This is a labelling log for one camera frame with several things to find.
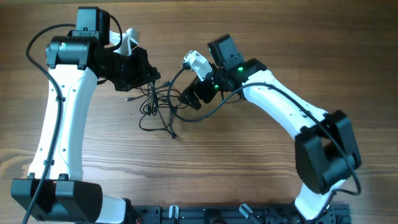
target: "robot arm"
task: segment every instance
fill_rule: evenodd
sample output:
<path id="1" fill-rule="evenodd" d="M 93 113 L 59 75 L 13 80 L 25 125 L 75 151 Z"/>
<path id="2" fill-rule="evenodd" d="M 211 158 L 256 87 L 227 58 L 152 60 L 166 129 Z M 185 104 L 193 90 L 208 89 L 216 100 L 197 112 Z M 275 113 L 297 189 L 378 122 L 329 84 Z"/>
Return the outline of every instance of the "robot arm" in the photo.
<path id="1" fill-rule="evenodd" d="M 229 35 L 210 42 L 208 46 L 218 67 L 198 52 L 190 51 L 184 63 L 197 73 L 197 77 L 183 91 L 180 102 L 199 110 L 199 99 L 209 103 L 218 91 L 241 89 L 238 92 L 241 97 L 262 108 L 295 140 L 296 169 L 303 186 L 294 205 L 304 219 L 317 218 L 330 203 L 333 191 L 351 176 L 351 172 L 336 145 L 331 142 L 323 146 L 322 139 L 327 138 L 327 135 L 316 125 L 315 120 L 336 139 L 349 165 L 357 169 L 361 165 L 361 158 L 351 122 L 341 111 L 328 114 L 301 99 L 283 86 L 258 60 L 245 62 Z M 253 83 L 266 83 L 268 87 L 250 85 Z M 290 96 L 314 119 L 310 119 L 292 100 L 271 87 Z"/>
<path id="2" fill-rule="evenodd" d="M 135 223 L 128 199 L 102 193 L 101 186 L 83 182 L 81 150 L 88 107 L 99 78 L 114 83 L 116 91 L 129 91 L 160 78 L 137 47 L 139 34 L 128 29 L 109 31 L 110 15 L 97 7 L 80 7 L 76 30 L 54 37 L 47 46 L 49 74 L 63 95 L 63 111 L 51 166 L 31 215 L 39 221 L 85 223 Z M 109 42 L 118 49 L 104 46 Z M 50 82 L 42 135 L 27 179 L 14 179 L 11 195 L 28 209 L 44 173 L 57 115 L 57 97 Z"/>

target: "white plastic part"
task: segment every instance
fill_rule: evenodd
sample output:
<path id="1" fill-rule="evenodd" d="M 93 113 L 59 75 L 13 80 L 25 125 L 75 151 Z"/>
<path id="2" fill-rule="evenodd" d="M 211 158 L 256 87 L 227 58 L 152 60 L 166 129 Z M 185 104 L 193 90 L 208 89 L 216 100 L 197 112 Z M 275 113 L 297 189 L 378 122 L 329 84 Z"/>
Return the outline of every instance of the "white plastic part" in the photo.
<path id="1" fill-rule="evenodd" d="M 242 85 L 256 82 L 274 85 L 300 103 L 306 110 L 311 112 L 318 121 L 323 121 L 325 119 L 323 116 L 327 113 L 325 110 L 317 108 L 298 97 L 295 93 L 283 86 L 283 84 L 272 75 L 270 70 L 256 72 L 249 77 L 248 81 L 242 83 Z M 243 93 L 248 101 L 261 107 L 282 125 L 293 139 L 296 135 L 300 134 L 300 129 L 303 126 L 311 128 L 315 125 L 315 122 L 306 117 L 296 105 L 273 89 L 268 89 L 265 86 L 249 86 L 243 89 Z"/>
<path id="2" fill-rule="evenodd" d="M 178 207 L 178 205 L 172 205 L 170 206 L 169 209 L 169 218 L 175 218 L 178 219 L 178 216 L 180 215 L 180 208 Z"/>
<path id="3" fill-rule="evenodd" d="M 191 69 L 195 71 L 201 82 L 205 81 L 207 73 L 213 71 L 207 59 L 196 50 L 190 50 L 184 56 L 184 63 L 189 63 Z"/>
<path id="4" fill-rule="evenodd" d="M 126 213 L 126 201 L 103 195 L 101 213 L 96 223 L 123 223 Z"/>
<path id="5" fill-rule="evenodd" d="M 114 45 L 118 44 L 120 41 L 120 33 L 110 31 L 109 41 Z M 122 34 L 122 45 L 120 46 L 120 48 L 114 50 L 113 52 L 121 55 L 130 56 L 134 44 L 139 44 L 139 33 L 134 28 L 129 28 Z"/>
<path id="6" fill-rule="evenodd" d="M 57 180 L 59 174 L 68 174 L 69 180 L 82 180 L 81 147 L 88 105 L 96 87 L 97 77 L 89 68 L 84 71 L 78 70 L 77 65 L 57 65 L 49 72 L 60 86 L 65 101 L 53 155 L 54 165 L 51 166 L 46 179 Z M 44 160 L 47 159 L 50 149 L 58 110 L 56 96 L 56 91 L 50 82 L 42 136 L 34 160 L 29 167 L 29 173 L 35 173 L 36 179 L 42 177 Z"/>
<path id="7" fill-rule="evenodd" d="M 242 85 L 257 82 L 274 85 L 300 103 L 306 110 L 311 112 L 315 119 L 318 121 L 323 121 L 325 119 L 324 114 L 327 113 L 325 110 L 317 108 L 298 97 L 295 93 L 283 86 L 283 84 L 281 84 L 272 75 L 270 70 L 256 72 L 249 77 L 247 82 L 242 83 Z M 268 89 L 266 86 L 249 86 L 243 89 L 243 93 L 244 97 L 248 101 L 261 107 L 280 125 L 282 125 L 293 139 L 296 135 L 301 133 L 300 129 L 302 127 L 306 126 L 311 128 L 315 125 L 315 122 L 306 117 L 306 115 L 300 111 L 296 105 L 273 89 Z M 301 192 L 295 200 L 297 210 L 307 220 L 313 220 L 320 212 L 322 212 L 322 208 L 328 202 L 331 191 L 340 187 L 344 181 L 345 180 L 340 180 L 335 183 L 331 187 L 330 191 L 324 195 L 312 192 L 305 184 L 303 184 Z"/>
<path id="8" fill-rule="evenodd" d="M 243 215 L 245 218 L 249 218 L 250 214 L 253 213 L 253 211 L 251 210 L 251 208 L 250 208 L 247 204 L 245 204 L 245 203 L 243 203 L 243 204 L 241 204 L 241 206 L 239 206 L 239 211 L 242 213 L 242 215 Z"/>
<path id="9" fill-rule="evenodd" d="M 303 184 L 300 194 L 294 201 L 294 205 L 304 218 L 306 218 L 307 220 L 313 220 L 320 214 L 320 212 L 322 212 L 322 208 L 329 200 L 331 191 L 339 188 L 344 183 L 344 181 L 345 180 L 340 180 L 337 183 L 333 184 L 330 187 L 329 192 L 324 195 L 312 192 L 312 190 L 310 190 L 305 184 Z"/>

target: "black cable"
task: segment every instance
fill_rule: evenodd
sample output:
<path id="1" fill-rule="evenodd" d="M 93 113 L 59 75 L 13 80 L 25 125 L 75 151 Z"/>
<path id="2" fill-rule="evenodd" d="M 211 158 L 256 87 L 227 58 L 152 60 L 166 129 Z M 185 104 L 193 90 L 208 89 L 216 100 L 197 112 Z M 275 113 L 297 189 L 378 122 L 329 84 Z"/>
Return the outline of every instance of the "black cable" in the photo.
<path id="1" fill-rule="evenodd" d="M 308 116 L 315 124 L 318 128 L 320 128 L 320 130 L 322 132 L 324 132 L 327 136 L 328 139 L 330 139 L 330 141 L 336 146 L 338 152 L 340 153 L 340 155 L 342 156 L 344 162 L 346 163 L 349 171 L 351 172 L 351 175 L 353 176 L 353 179 L 355 181 L 356 184 L 356 188 L 357 188 L 357 192 L 352 192 L 350 190 L 346 190 L 346 189 L 335 189 L 332 190 L 331 193 L 331 198 L 330 200 L 332 200 L 334 194 L 336 192 L 343 192 L 346 194 L 350 194 L 350 195 L 359 195 L 362 191 L 361 188 L 361 183 L 359 182 L 359 178 L 358 175 L 356 174 L 355 170 L 352 168 L 351 164 L 348 162 L 347 156 L 344 153 L 343 149 L 341 148 L 341 146 L 337 143 L 336 139 L 334 139 L 334 137 L 329 133 L 329 131 L 327 131 L 322 125 L 321 123 L 309 112 L 307 111 L 300 103 L 298 103 L 295 99 L 293 99 L 289 94 L 287 94 L 286 92 L 284 92 L 283 90 L 275 87 L 274 85 L 271 84 L 267 84 L 267 83 L 249 83 L 247 85 L 241 86 L 238 89 L 236 89 L 235 91 L 233 91 L 225 100 L 221 101 L 221 103 L 213 110 L 211 110 L 209 113 L 203 115 L 202 117 L 198 118 L 198 119 L 186 119 L 181 117 L 180 115 L 178 115 L 175 111 L 175 107 L 172 105 L 171 100 L 170 100 L 170 90 L 173 87 L 174 82 L 176 81 L 176 79 L 178 78 L 178 76 L 181 75 L 181 73 L 185 70 L 185 68 L 182 68 L 177 74 L 176 76 L 173 78 L 173 80 L 171 81 L 171 84 L 169 86 L 169 91 L 167 92 L 167 103 L 169 104 L 169 107 L 171 109 L 171 113 L 174 114 L 174 116 L 176 116 L 178 119 L 181 119 L 182 121 L 186 121 L 186 122 L 198 122 L 201 121 L 207 117 L 209 117 L 210 115 L 212 115 L 215 111 L 217 111 L 218 109 L 221 108 L 221 106 L 223 106 L 233 95 L 237 94 L 239 91 L 243 90 L 244 88 L 250 87 L 250 86 L 265 86 L 268 87 L 268 89 L 272 89 L 275 90 L 277 92 L 279 92 L 281 95 L 283 95 L 284 97 L 286 97 L 288 100 L 290 100 L 295 106 L 297 106 L 301 111 L 303 111 L 303 113 Z"/>
<path id="2" fill-rule="evenodd" d="M 43 66 L 41 66 L 39 63 L 37 63 L 31 56 L 30 56 L 30 49 L 32 48 L 33 43 L 45 32 L 55 29 L 55 28 L 59 28 L 59 27 L 76 27 L 76 24 L 59 24 L 59 25 L 54 25 L 54 26 L 50 26 L 42 31 L 40 31 L 38 34 L 36 34 L 33 39 L 29 42 L 27 48 L 26 48 L 26 57 L 29 59 L 30 62 L 32 62 L 40 71 L 42 71 L 44 73 L 44 75 L 48 78 L 48 80 L 50 80 L 51 84 L 54 86 L 55 92 L 57 94 L 57 98 L 56 101 L 58 102 L 58 110 L 57 110 L 57 119 L 55 120 L 55 127 L 54 127 L 54 132 L 51 138 L 51 143 L 50 143 L 50 149 L 49 149 L 49 153 L 47 154 L 47 160 L 44 166 L 44 171 L 42 174 L 42 177 L 40 178 L 40 182 L 36 188 L 36 192 L 33 195 L 32 201 L 29 204 L 28 209 L 26 210 L 26 214 L 25 217 L 22 221 L 22 224 L 26 224 L 30 214 L 32 213 L 33 207 L 36 204 L 37 198 L 40 195 L 40 191 L 43 187 L 44 184 L 44 180 L 49 172 L 49 169 L 51 167 L 51 162 L 52 162 L 52 157 L 54 154 L 54 149 L 55 149 L 55 144 L 57 142 L 57 138 L 58 138 L 58 133 L 60 130 L 60 125 L 61 125 L 61 119 L 62 119 L 62 111 L 63 111 L 63 95 L 62 95 L 62 91 L 61 88 L 59 87 L 58 83 L 55 81 L 55 79 L 49 74 L 48 71 L 46 71 L 46 69 L 44 69 Z"/>
<path id="3" fill-rule="evenodd" d="M 160 112 L 160 108 L 169 108 L 169 104 L 167 103 L 167 95 L 162 95 L 163 92 L 168 92 L 168 89 L 166 90 L 160 90 L 161 88 L 166 88 L 170 86 L 170 81 L 165 82 L 163 85 L 155 87 L 155 83 L 148 83 L 147 88 L 143 89 L 141 86 L 138 87 L 137 89 L 142 92 L 141 95 L 135 96 L 135 97 L 128 97 L 126 98 L 126 101 L 132 101 L 136 100 L 139 98 L 142 98 L 146 96 L 147 98 L 141 103 L 139 107 L 139 111 L 143 114 L 142 117 L 140 118 L 138 122 L 138 126 L 143 130 L 143 131 L 167 131 L 172 138 L 176 138 L 177 135 L 175 134 L 172 123 L 173 123 L 173 117 L 169 118 L 169 123 L 166 124 L 165 119 Z M 178 90 L 172 89 L 172 91 L 176 92 L 177 95 L 171 95 L 170 97 L 173 98 L 178 98 L 179 95 L 181 94 Z M 144 128 L 142 126 L 142 122 L 144 118 L 147 115 L 152 115 L 156 116 L 159 114 L 160 120 L 162 121 L 163 128 Z"/>
<path id="4" fill-rule="evenodd" d="M 118 20 L 117 20 L 114 16 L 112 16 L 112 15 L 110 15 L 110 17 L 113 19 L 113 21 L 114 21 L 114 22 L 116 23 L 116 25 L 118 26 L 119 33 L 120 33 L 120 41 L 119 41 L 119 43 L 118 43 L 117 45 L 115 45 L 115 46 L 112 46 L 112 47 L 108 47 L 108 48 L 107 48 L 107 50 L 114 51 L 114 50 L 119 49 L 120 46 L 122 46 L 123 35 L 122 35 L 122 28 L 120 27 L 120 24 L 119 24 Z"/>
<path id="5" fill-rule="evenodd" d="M 324 217 L 327 214 L 327 208 L 329 207 L 331 201 L 333 200 L 333 197 L 336 195 L 336 190 L 332 190 L 330 192 L 330 195 L 328 197 L 328 200 L 326 201 L 326 203 L 323 205 L 321 211 L 319 212 L 318 215 L 316 215 L 315 218 L 313 218 L 312 220 L 310 220 L 310 223 L 316 223 L 319 219 L 321 219 L 322 217 Z"/>
<path id="6" fill-rule="evenodd" d="M 220 95 L 221 95 L 221 100 L 224 100 L 224 91 L 221 91 Z M 235 101 L 232 101 L 232 102 L 226 102 L 226 103 L 228 103 L 228 104 L 232 104 L 232 103 L 237 103 L 237 102 L 239 102 L 239 101 L 241 101 L 241 100 L 242 100 L 242 98 L 241 98 L 241 97 L 239 97 L 239 99 L 237 99 L 237 100 L 235 100 Z"/>

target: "wood grain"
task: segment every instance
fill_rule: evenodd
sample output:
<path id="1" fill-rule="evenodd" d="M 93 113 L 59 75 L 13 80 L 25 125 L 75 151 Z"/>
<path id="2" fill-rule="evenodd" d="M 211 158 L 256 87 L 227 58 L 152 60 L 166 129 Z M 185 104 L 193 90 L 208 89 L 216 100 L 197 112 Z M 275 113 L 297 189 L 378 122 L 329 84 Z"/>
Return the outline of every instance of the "wood grain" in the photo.
<path id="1" fill-rule="evenodd" d="M 159 1 L 186 1 L 186 0 L 0 0 L 0 4 L 60 4 L 60 3 L 101 3 L 101 2 L 159 2 Z"/>
<path id="2" fill-rule="evenodd" d="M 23 209 L 9 195 L 25 177 L 39 143 L 48 81 L 29 63 L 27 43 L 44 27 L 75 22 L 80 4 L 0 8 L 0 223 L 20 223 Z M 98 4 L 135 27 L 149 60 L 170 80 L 189 50 L 211 58 L 206 43 L 230 33 L 246 59 L 264 62 L 288 88 L 328 111 L 351 118 L 363 165 L 354 223 L 398 220 L 398 4 L 396 1 L 165 1 Z M 54 35 L 40 38 L 32 55 L 45 62 Z M 184 73 L 184 89 L 194 77 Z M 134 204 L 214 205 L 287 203 L 301 181 L 289 135 L 248 102 L 225 105 L 201 123 L 176 120 L 179 135 L 141 131 L 141 102 L 110 83 L 97 88 L 83 143 L 84 180 Z M 201 111 L 184 110 L 195 118 Z M 157 118 L 144 125 L 160 126 Z M 345 187 L 353 188 L 351 181 Z"/>

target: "black clamp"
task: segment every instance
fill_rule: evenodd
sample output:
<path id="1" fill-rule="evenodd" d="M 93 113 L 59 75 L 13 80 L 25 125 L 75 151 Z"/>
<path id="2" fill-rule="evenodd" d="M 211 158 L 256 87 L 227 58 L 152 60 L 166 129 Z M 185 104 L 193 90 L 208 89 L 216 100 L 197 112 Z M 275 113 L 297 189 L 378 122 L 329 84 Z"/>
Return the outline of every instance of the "black clamp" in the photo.
<path id="1" fill-rule="evenodd" d="M 57 97 L 55 98 L 56 101 L 62 101 L 65 102 L 65 100 L 67 100 L 64 96 L 59 96 L 57 95 Z"/>
<path id="2" fill-rule="evenodd" d="M 354 137 L 351 121 L 342 111 L 325 114 L 321 125 L 341 146 L 351 167 L 361 165 L 358 145 Z M 298 176 L 313 192 L 325 194 L 339 180 L 350 177 L 351 172 L 336 146 L 323 144 L 326 134 L 318 126 L 303 127 L 295 137 L 295 158 Z"/>
<path id="3" fill-rule="evenodd" d="M 28 209 L 40 179 L 14 179 L 11 196 Z M 68 180 L 60 174 L 58 180 L 44 180 L 32 216 L 37 221 L 94 223 L 101 212 L 103 193 L 101 186 L 77 180 Z"/>

